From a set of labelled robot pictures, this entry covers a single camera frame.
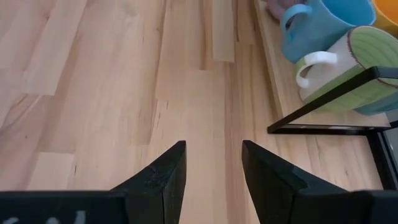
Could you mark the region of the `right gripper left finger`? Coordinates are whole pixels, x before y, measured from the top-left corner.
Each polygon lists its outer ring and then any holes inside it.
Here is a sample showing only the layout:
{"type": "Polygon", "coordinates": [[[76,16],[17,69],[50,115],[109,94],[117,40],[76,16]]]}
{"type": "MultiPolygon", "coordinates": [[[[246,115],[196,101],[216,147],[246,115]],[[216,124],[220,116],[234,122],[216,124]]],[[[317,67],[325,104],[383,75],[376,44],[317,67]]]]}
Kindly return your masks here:
{"type": "Polygon", "coordinates": [[[124,194],[128,223],[178,223],[186,176],[186,142],[178,141],[112,190],[124,194]]]}

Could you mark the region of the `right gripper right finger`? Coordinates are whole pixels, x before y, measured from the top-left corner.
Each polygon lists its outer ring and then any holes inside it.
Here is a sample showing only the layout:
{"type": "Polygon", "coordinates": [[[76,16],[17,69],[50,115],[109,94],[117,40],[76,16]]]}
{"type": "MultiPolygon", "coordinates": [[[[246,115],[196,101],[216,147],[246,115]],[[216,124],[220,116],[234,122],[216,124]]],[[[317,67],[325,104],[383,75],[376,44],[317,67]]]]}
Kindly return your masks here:
{"type": "Polygon", "coordinates": [[[349,192],[244,140],[246,184],[261,223],[367,223],[369,196],[349,192]]]}

